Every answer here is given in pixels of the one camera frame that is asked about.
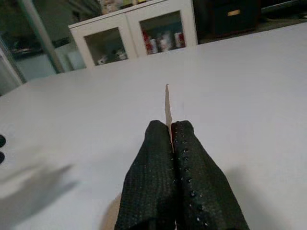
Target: white table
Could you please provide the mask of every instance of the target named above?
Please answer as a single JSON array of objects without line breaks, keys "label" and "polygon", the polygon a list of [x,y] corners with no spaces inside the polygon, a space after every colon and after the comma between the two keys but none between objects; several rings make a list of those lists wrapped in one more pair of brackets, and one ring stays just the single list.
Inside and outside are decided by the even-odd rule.
[{"label": "white table", "polygon": [[192,122],[251,230],[306,229],[306,31],[69,72],[1,97],[0,228],[99,229],[149,121],[165,120],[169,83],[173,119]]}]

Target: glass cabinet door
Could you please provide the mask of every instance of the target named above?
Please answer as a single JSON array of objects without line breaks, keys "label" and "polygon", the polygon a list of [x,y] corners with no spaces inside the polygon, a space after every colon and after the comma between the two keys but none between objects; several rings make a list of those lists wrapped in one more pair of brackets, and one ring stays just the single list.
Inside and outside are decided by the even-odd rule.
[{"label": "glass cabinet door", "polygon": [[166,0],[128,12],[127,18],[139,56],[197,44],[191,0]]},{"label": "glass cabinet door", "polygon": [[88,68],[137,57],[124,14],[81,22],[70,29]]}]

